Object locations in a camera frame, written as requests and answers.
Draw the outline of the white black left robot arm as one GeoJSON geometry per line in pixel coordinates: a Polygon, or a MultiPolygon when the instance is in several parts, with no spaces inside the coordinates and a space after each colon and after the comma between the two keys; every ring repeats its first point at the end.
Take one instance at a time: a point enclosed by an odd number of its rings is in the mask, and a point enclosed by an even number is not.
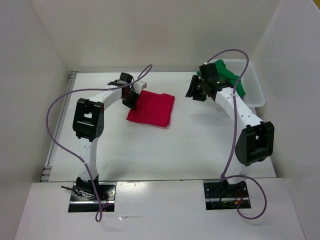
{"type": "Polygon", "coordinates": [[[97,95],[79,98],[72,123],[72,129],[79,143],[79,156],[84,160],[75,189],[88,200],[99,196],[99,173],[97,170],[97,146],[104,131],[105,110],[121,100],[131,110],[137,109],[142,90],[147,87],[144,81],[134,81],[133,76],[122,72],[119,79],[107,84],[107,88],[97,95]]]}

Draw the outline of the red t shirt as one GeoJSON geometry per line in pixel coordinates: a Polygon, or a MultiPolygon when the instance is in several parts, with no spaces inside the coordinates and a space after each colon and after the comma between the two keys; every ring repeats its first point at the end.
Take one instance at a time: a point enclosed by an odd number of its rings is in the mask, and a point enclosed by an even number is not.
{"type": "Polygon", "coordinates": [[[136,110],[131,109],[126,119],[133,123],[166,128],[170,124],[174,102],[173,95],[143,90],[136,110]]]}

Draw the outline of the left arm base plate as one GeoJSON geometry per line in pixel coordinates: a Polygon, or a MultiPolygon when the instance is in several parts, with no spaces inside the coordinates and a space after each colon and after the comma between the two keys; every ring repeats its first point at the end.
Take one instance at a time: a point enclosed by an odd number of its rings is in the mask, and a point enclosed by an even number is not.
{"type": "MultiPolygon", "coordinates": [[[[116,186],[115,182],[100,183],[97,190],[103,212],[115,211],[116,186]]],[[[98,200],[93,193],[78,189],[75,183],[72,188],[68,187],[67,189],[72,189],[68,205],[69,213],[93,213],[98,211],[98,200]]]]}

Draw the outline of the green t shirt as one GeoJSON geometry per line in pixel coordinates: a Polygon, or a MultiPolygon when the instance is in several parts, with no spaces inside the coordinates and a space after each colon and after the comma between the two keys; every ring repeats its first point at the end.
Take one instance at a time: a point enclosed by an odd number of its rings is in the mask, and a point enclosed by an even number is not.
{"type": "MultiPolygon", "coordinates": [[[[231,87],[222,88],[222,87],[213,85],[212,90],[213,90],[213,97],[215,101],[218,99],[218,96],[220,95],[226,95],[228,98],[232,98],[237,95],[240,95],[241,97],[243,97],[246,95],[246,92],[244,91],[241,83],[242,77],[240,75],[235,75],[230,70],[228,70],[222,59],[218,59],[214,62],[207,62],[204,64],[210,64],[210,63],[214,63],[216,65],[217,72],[221,79],[227,79],[233,85],[233,88],[231,87]]],[[[195,75],[200,76],[199,69],[195,75]]]]}

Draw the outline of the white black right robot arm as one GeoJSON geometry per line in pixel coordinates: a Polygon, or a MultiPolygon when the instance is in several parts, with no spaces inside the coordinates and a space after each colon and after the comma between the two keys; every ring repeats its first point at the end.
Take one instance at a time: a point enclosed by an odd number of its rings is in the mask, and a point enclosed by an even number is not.
{"type": "Polygon", "coordinates": [[[201,102],[212,98],[234,122],[235,139],[219,184],[220,193],[229,197],[236,192],[237,185],[244,181],[253,164],[273,154],[275,127],[253,113],[231,81],[220,78],[214,63],[199,67],[199,75],[192,76],[185,96],[201,102]]]}

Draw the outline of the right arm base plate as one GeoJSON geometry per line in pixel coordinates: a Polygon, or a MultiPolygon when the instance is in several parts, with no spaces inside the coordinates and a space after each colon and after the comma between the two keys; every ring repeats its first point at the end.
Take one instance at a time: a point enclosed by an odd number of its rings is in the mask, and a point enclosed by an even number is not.
{"type": "Polygon", "coordinates": [[[250,209],[251,203],[244,181],[230,185],[227,181],[209,180],[203,182],[206,210],[250,209]]]}

